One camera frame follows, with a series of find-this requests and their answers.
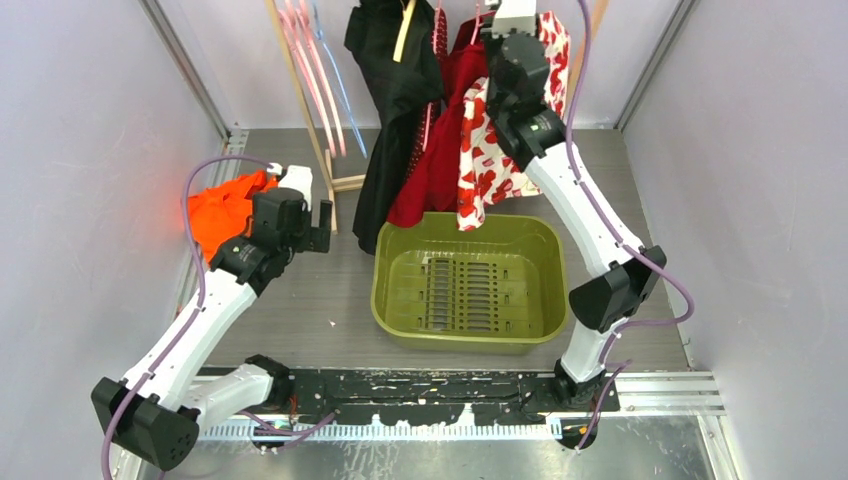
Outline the pink hanger of red garment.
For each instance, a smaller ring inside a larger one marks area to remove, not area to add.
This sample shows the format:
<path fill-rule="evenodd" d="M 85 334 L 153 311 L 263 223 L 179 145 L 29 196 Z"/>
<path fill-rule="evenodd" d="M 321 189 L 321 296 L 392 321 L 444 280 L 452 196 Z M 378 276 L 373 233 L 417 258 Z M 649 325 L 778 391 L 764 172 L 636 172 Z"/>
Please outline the pink hanger of red garment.
<path fill-rule="evenodd" d="M 473 28 L 472 28 L 471 37 L 469 39 L 470 45 L 478 44 L 478 36 L 479 36 L 479 33 L 480 33 L 481 24 L 482 24 L 482 19 L 481 19 L 482 13 L 483 13 L 482 6 L 483 6 L 482 0 L 476 0 L 475 1 L 474 24 L 473 24 Z"/>

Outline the plain red garment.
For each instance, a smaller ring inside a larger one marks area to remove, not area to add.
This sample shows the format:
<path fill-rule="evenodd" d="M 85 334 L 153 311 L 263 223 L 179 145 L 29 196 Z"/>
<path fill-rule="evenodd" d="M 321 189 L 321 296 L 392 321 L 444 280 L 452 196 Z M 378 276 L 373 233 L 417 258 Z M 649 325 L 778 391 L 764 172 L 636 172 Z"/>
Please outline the plain red garment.
<path fill-rule="evenodd" d="M 488 75 L 482 41 L 469 44 L 473 24 L 474 19 L 461 24 L 454 48 L 441 64 L 446 108 L 430 131 L 416 169 L 389 210 L 387 221 L 395 226 L 413 227 L 429 211 L 457 211 L 464 96 L 477 80 Z"/>

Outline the red poppy floral skirt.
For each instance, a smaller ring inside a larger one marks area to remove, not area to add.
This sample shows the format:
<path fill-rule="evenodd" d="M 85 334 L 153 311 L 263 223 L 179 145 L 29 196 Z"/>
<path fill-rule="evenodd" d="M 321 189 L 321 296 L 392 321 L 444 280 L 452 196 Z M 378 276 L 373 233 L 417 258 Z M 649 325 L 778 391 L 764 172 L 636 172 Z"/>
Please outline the red poppy floral skirt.
<path fill-rule="evenodd" d="M 550 74 L 544 99 L 560 117 L 565 116 L 571 39 L 554 12 L 540 14 L 538 38 L 544 45 Z M 532 197 L 541 190 L 522 173 L 498 146 L 494 126 L 486 113 L 489 79 L 475 79 L 463 97 L 457 227 L 471 231 L 485 221 L 487 206 L 513 197 Z"/>

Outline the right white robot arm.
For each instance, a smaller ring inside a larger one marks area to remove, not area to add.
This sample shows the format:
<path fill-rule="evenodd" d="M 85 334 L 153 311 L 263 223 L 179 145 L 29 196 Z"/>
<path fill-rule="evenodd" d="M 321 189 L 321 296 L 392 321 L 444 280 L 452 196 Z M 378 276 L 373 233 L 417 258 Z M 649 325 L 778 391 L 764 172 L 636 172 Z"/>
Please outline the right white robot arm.
<path fill-rule="evenodd" d="M 644 247 L 615 214 L 566 136 L 561 116 L 544 99 L 550 69 L 535 34 L 482 33 L 489 73 L 486 112 L 501 150 L 538 186 L 577 242 L 591 279 L 568 303 L 578 324 L 556 362 L 551 390 L 577 411 L 590 402 L 608 368 L 606 358 L 659 279 L 667 257 Z"/>

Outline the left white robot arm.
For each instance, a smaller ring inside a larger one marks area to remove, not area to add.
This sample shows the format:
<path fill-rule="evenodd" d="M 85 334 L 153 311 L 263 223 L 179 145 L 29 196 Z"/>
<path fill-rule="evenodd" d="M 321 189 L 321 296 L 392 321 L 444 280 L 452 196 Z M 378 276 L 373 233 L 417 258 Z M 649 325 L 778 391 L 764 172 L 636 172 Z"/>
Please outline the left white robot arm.
<path fill-rule="evenodd" d="M 313 225 L 301 190 L 281 187 L 253 196 L 244 230 L 219 246 L 194 306 L 121 379 L 104 377 L 93 388 L 107 446 L 168 472 L 189 456 L 201 433 L 230 416 L 254 406 L 277 413 L 290 405 L 289 368 L 260 354 L 204 387 L 191 384 L 223 335 L 296 254 L 329 251 L 334 205 L 323 200 L 319 206 Z"/>

